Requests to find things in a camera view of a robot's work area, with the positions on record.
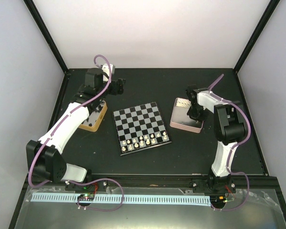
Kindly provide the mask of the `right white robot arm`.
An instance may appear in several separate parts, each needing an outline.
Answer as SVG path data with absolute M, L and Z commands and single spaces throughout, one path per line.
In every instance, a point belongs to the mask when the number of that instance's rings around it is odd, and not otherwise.
M 198 89 L 193 84 L 187 87 L 186 95 L 191 103 L 187 112 L 191 119 L 203 122 L 208 113 L 214 115 L 217 149 L 207 186 L 210 191 L 219 192 L 230 182 L 234 154 L 238 146 L 249 139 L 250 123 L 238 103 L 221 98 L 207 88 Z

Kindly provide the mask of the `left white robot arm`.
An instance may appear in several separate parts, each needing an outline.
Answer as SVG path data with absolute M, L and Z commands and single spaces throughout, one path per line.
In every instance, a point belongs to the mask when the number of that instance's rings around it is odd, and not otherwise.
M 107 111 L 104 101 L 107 95 L 123 93 L 125 79 L 112 80 L 114 69 L 113 64 L 88 69 L 85 83 L 80 86 L 62 117 L 38 141 L 28 142 L 26 153 L 30 185 L 32 175 L 36 175 L 44 178 L 45 182 L 76 182 L 81 190 L 92 187 L 93 179 L 89 171 L 66 163 L 62 153 L 78 128 L 97 131 Z

